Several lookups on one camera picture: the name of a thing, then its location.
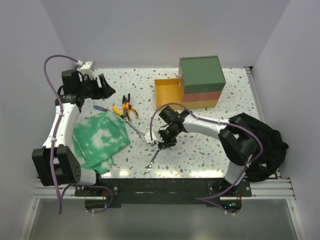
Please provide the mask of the silver wrench front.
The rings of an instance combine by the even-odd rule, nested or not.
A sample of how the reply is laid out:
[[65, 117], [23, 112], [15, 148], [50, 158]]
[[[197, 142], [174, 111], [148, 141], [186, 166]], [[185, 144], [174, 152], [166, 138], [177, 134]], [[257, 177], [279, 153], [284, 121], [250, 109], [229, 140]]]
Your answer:
[[144, 170], [146, 170], [146, 171], [150, 171], [151, 170], [152, 165], [154, 164], [155, 159], [156, 159], [156, 157], [157, 157], [157, 155], [158, 155], [158, 153], [160, 151], [161, 150], [159, 148], [157, 148], [157, 150], [155, 151], [155, 153], [154, 153], [153, 157], [151, 158], [150, 162], [144, 167]]

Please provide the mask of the yellow drawer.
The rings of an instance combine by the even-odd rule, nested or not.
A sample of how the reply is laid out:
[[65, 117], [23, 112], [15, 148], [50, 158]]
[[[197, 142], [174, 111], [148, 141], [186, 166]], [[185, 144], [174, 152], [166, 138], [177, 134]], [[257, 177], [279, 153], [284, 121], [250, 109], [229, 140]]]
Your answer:
[[156, 107], [160, 107], [166, 103], [179, 103], [189, 109], [213, 108], [217, 105], [218, 100], [183, 102], [182, 93], [180, 91], [180, 80], [172, 79], [155, 79], [155, 98]]

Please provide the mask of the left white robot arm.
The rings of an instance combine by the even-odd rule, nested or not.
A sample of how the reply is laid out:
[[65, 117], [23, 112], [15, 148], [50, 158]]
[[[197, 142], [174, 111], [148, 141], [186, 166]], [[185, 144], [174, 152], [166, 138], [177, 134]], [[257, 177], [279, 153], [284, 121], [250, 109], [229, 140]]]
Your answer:
[[89, 78], [87, 73], [70, 69], [63, 71], [61, 78], [63, 84], [57, 91], [50, 133], [42, 147], [33, 150], [32, 160], [43, 186], [86, 185], [88, 193], [99, 196], [104, 190], [99, 173], [82, 168], [70, 145], [85, 100], [108, 99], [116, 91], [103, 74]]

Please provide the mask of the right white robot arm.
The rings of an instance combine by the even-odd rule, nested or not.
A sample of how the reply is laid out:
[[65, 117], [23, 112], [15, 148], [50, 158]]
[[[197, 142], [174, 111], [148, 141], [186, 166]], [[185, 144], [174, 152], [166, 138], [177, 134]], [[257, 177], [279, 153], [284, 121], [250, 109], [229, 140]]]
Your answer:
[[167, 105], [161, 110], [159, 117], [167, 124], [164, 130], [152, 134], [153, 137], [158, 137], [160, 149], [175, 146], [181, 133], [195, 133], [219, 140], [229, 160], [223, 177], [223, 192], [233, 197], [241, 190], [240, 182], [245, 171], [252, 161], [260, 157], [263, 144], [239, 114], [221, 120], [204, 117], [188, 109], [178, 112]]

